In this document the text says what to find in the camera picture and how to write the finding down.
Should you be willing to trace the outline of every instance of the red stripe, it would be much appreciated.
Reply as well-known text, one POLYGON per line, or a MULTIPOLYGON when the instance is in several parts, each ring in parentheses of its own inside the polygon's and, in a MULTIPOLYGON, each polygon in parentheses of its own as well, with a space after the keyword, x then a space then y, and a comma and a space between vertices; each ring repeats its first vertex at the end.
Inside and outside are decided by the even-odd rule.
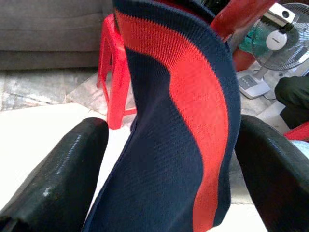
POLYGON ((125 46, 152 56, 170 73, 170 96, 197 142, 203 161, 193 229, 205 232, 213 225, 218 205, 219 172, 228 136, 221 85, 202 53, 180 33, 120 12, 116 16, 125 46))

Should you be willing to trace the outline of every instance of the sofa cushion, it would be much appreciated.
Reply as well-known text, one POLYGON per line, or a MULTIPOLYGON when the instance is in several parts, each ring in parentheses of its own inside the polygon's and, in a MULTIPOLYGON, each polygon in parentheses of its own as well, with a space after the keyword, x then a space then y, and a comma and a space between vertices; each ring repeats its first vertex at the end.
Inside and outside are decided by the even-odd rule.
POLYGON ((0 50, 98 51, 112 0, 0 0, 0 50))

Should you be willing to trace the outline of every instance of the knitted texture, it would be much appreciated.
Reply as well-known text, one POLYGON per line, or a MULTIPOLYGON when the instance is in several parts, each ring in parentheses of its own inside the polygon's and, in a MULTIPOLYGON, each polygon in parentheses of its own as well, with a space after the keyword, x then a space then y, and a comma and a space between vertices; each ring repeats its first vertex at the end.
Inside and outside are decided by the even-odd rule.
POLYGON ((230 205, 240 123, 231 55, 196 15, 152 1, 114 6, 138 114, 84 231, 204 232, 230 205))

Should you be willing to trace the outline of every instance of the tiled floor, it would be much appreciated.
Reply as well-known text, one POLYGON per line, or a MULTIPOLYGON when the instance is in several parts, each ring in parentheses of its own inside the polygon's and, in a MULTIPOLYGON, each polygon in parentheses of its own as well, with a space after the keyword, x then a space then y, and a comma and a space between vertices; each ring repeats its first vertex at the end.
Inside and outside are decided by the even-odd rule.
MULTIPOLYGON (((0 72, 0 141, 5 141, 0 146, 0 184, 6 187, 1 193, 0 209, 66 132, 86 117, 105 118, 106 103, 102 90, 95 86, 95 72, 95 69, 0 72)), ((271 72, 268 75, 266 81, 274 87, 280 76, 272 78, 276 74, 271 72)), ((274 102, 264 97, 249 100, 241 96, 242 113, 268 120, 281 130, 284 123, 278 124, 276 119, 281 106, 272 105, 274 102)), ((127 107, 132 106, 130 92, 127 107)), ((133 118, 125 117, 121 129, 110 130, 96 194, 121 153, 133 118)), ((223 224, 212 231, 266 231, 235 156, 230 179, 233 205, 223 224)))
POLYGON ((93 68, 0 71, 0 111, 68 103, 67 94, 95 72, 93 68))

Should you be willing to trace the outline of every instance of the person's leg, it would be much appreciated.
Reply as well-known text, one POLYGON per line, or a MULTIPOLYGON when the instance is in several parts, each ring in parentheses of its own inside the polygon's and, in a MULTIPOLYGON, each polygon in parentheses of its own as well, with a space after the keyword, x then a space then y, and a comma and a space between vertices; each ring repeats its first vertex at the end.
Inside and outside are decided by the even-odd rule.
POLYGON ((286 106, 281 116, 291 129, 309 121, 309 76, 282 78, 275 94, 286 106))
POLYGON ((284 77, 275 88, 277 100, 289 108, 309 110, 309 77, 284 77))

